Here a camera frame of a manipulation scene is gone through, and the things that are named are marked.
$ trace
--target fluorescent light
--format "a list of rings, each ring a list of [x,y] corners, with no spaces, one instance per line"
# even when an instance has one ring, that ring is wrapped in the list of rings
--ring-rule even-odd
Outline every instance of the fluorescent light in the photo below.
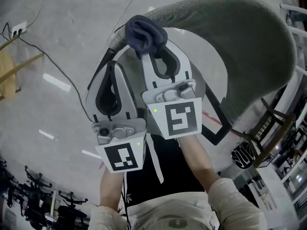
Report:
[[[180,34],[184,34],[186,33],[186,30],[183,29],[178,29],[178,28],[174,28],[177,32],[179,32]]]
[[[299,174],[296,176],[296,179],[298,180],[298,182],[301,182],[303,180],[303,178]]]
[[[42,135],[48,137],[49,139],[52,139],[52,140],[54,139],[54,136],[52,136],[52,135],[50,135],[50,134],[48,134],[48,133],[46,133],[46,132],[44,132],[40,129],[38,130],[38,132],[41,133]]]
[[[45,79],[47,82],[52,83],[54,85],[56,85],[57,87],[59,87],[61,90],[64,90],[65,92],[69,92],[71,90],[71,86],[52,77],[49,74],[44,73],[43,74],[43,79]]]
[[[147,10],[147,11],[149,12],[149,11],[151,11],[151,10],[155,10],[155,8],[154,8],[154,7],[152,7],[152,6],[150,6],[150,7],[148,8],[148,10]]]
[[[91,153],[89,151],[86,151],[86,150],[82,150],[82,153],[86,154],[86,155],[89,155],[89,156],[92,156],[94,158],[98,158],[98,159],[101,159],[101,157],[97,154],[94,154],[94,153]]]

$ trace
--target electrical cable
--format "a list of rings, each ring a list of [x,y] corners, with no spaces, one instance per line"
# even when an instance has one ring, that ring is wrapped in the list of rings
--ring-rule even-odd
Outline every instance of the electrical cable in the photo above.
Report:
[[[123,198],[123,200],[124,200],[124,208],[125,208],[126,216],[127,216],[127,222],[128,222],[127,229],[130,230],[130,229],[131,229],[131,224],[130,224],[130,221],[129,221],[128,211],[127,211],[127,206],[126,206],[125,176],[124,176],[123,185],[124,185],[124,193],[121,191],[121,196],[122,196],[122,198]]]
[[[5,26],[4,26],[3,30],[2,30],[2,32],[0,33],[0,35],[2,35],[2,37],[5,38],[5,39],[8,41],[8,39],[4,36],[4,30],[5,30],[6,27],[8,27],[9,39],[11,39],[10,33],[12,33],[12,32],[11,32],[11,30],[10,30],[10,25],[9,25],[8,22],[5,23]]]
[[[32,24],[34,23],[34,21],[37,19],[38,14],[40,13],[40,11],[41,11],[41,9],[42,9],[43,3],[44,3],[44,0],[42,0],[42,2],[41,2],[41,4],[40,4],[39,10],[38,10],[36,16],[35,16],[34,19],[28,24],[28,27],[29,27],[30,25],[32,25]]]
[[[9,25],[9,23],[6,22],[6,23],[5,23],[5,26],[4,26],[3,30],[2,30],[2,33],[0,33],[0,35],[2,35],[2,37],[5,38],[5,39],[8,41],[8,39],[4,36],[4,30],[5,30],[6,27],[8,28],[9,35],[10,35],[10,33],[12,33],[12,32],[10,31],[10,25]],[[76,90],[76,92],[77,92],[77,94],[78,94],[78,98],[79,98],[81,107],[82,107],[82,109],[84,110],[85,115],[87,116],[88,120],[91,121],[91,119],[90,119],[89,115],[87,114],[86,109],[85,109],[85,107],[84,107],[84,105],[83,105],[83,103],[82,103],[81,95],[80,95],[80,93],[79,93],[79,91],[78,91],[76,85],[74,84],[74,82],[70,79],[70,77],[68,77],[68,76],[66,75],[66,73],[65,73],[65,72],[64,72],[64,71],[63,71],[63,70],[62,70],[52,59],[51,59],[51,57],[50,57],[45,51],[43,51],[42,49],[40,49],[39,47],[37,47],[37,46],[35,46],[35,45],[33,45],[33,44],[30,44],[30,43],[26,42],[24,39],[22,39],[22,38],[20,37],[20,34],[18,34],[18,37],[19,37],[19,39],[20,39],[21,41],[23,41],[25,44],[27,44],[27,45],[29,45],[29,46],[32,46],[32,47],[38,49],[40,52],[44,53],[44,55],[46,55],[46,56],[48,57],[48,59],[58,68],[58,70],[68,79],[68,81],[71,83],[71,85],[74,87],[74,89]]]
[[[76,85],[74,84],[74,82],[70,79],[70,77],[68,77],[68,76],[65,74],[65,72],[64,72],[64,71],[63,71],[63,70],[62,70],[62,69],[61,69],[51,58],[50,58],[50,56],[49,56],[45,51],[41,50],[39,47],[37,47],[37,46],[35,46],[35,45],[33,45],[33,44],[30,44],[30,43],[26,42],[24,39],[22,39],[22,38],[20,37],[20,35],[18,35],[18,37],[19,37],[19,39],[20,39],[21,41],[23,41],[23,42],[26,43],[27,45],[32,46],[32,47],[35,47],[35,48],[37,48],[40,52],[44,53],[44,54],[48,57],[48,59],[58,68],[58,70],[68,79],[68,81],[72,84],[72,86],[74,87],[74,89],[76,90],[76,92],[77,92],[77,94],[78,94],[79,101],[80,101],[80,104],[81,104],[82,109],[84,110],[85,115],[86,115],[87,118],[91,121],[91,119],[90,119],[90,117],[88,116],[88,114],[87,114],[87,112],[86,112],[86,110],[85,110],[85,107],[84,107],[84,105],[83,105],[83,103],[82,103],[80,93],[79,93],[79,91],[78,91]]]

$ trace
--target wooden chair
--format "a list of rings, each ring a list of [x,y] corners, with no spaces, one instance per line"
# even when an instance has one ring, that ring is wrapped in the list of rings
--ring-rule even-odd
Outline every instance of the wooden chair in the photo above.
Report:
[[[294,114],[289,114],[289,115],[283,114],[271,108],[263,98],[261,98],[261,101],[264,104],[265,108],[267,109],[267,112],[263,115],[260,121],[256,124],[256,126],[248,134],[241,133],[239,131],[232,129],[233,133],[244,138],[248,142],[249,147],[251,148],[255,156],[255,160],[253,162],[253,165],[255,168],[258,168],[260,164],[265,159],[268,158],[271,151],[276,148],[276,146],[280,143],[283,137],[288,133],[291,126],[295,122]],[[260,141],[268,134],[269,130],[272,128],[272,126],[275,123],[279,124],[280,128],[273,135],[270,142],[265,147],[263,147],[260,144]],[[258,149],[260,150],[260,153],[256,150],[254,143],[257,145]]]
[[[11,55],[4,48],[17,38],[14,37],[0,46],[0,93],[2,94],[0,101],[13,97],[21,91],[21,89],[16,89],[16,73],[44,55],[44,53],[40,53],[15,67]]]

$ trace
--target wall outlet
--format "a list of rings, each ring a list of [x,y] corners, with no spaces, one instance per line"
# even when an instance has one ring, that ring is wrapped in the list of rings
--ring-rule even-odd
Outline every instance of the wall outlet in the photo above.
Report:
[[[28,28],[28,22],[22,22],[19,25],[16,25],[12,29],[12,37],[17,36],[18,34],[25,33]]]

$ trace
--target floor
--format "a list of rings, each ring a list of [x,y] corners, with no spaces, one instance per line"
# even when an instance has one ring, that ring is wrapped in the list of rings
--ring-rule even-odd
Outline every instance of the floor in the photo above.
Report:
[[[100,62],[111,33],[131,16],[179,0],[45,0],[37,20],[23,35],[29,43],[46,51],[74,81],[83,102],[87,85]],[[263,0],[285,18],[279,3],[292,0]],[[41,0],[1,0],[0,28],[31,21]],[[199,66],[204,79],[221,100],[226,94],[227,74],[221,58],[204,40],[189,32],[168,30],[169,38]],[[33,56],[37,50],[15,41],[9,46],[16,63]],[[62,89],[48,82],[50,76],[65,83]],[[24,166],[41,172],[56,188],[73,191],[97,204],[102,170],[101,161],[85,155],[96,153],[97,145],[91,123],[85,116],[76,91],[69,81],[46,58],[37,60],[18,74],[22,91],[0,102],[0,153],[8,169],[25,182]],[[266,97],[268,101],[273,94]],[[207,116],[216,117],[207,104]],[[255,103],[242,117],[238,130],[248,130],[264,112]],[[219,125],[204,115],[203,123],[213,130]],[[200,137],[217,171],[231,164],[230,151],[240,139],[229,133],[217,146]]]

